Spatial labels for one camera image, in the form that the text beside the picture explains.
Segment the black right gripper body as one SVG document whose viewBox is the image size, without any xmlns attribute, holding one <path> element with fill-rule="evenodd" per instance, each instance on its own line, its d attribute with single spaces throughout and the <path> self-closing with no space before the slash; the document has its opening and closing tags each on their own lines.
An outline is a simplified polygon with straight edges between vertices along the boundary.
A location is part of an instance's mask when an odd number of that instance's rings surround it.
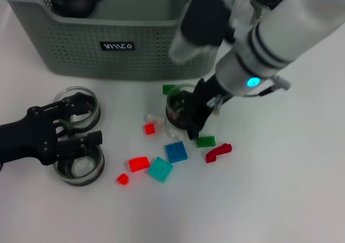
<svg viewBox="0 0 345 243">
<path fill-rule="evenodd" d="M 216 77 L 211 77 L 207 81 L 201 78 L 192 94 L 193 110 L 206 106 L 211 99 L 217 98 L 218 96 L 223 100 L 223 103 L 229 100 L 229 92 L 220 85 Z"/>
</svg>

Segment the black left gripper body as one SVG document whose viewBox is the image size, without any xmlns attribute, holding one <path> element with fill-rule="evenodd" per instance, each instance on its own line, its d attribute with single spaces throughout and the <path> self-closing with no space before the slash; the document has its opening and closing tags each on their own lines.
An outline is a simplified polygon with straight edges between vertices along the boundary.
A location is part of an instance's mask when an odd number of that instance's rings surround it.
<svg viewBox="0 0 345 243">
<path fill-rule="evenodd" d="M 1 125 L 1 165 L 27 157 L 42 165 L 71 158 L 68 147 L 58 141 L 55 124 L 68 107 L 65 100 L 33 106 L 21 120 Z"/>
</svg>

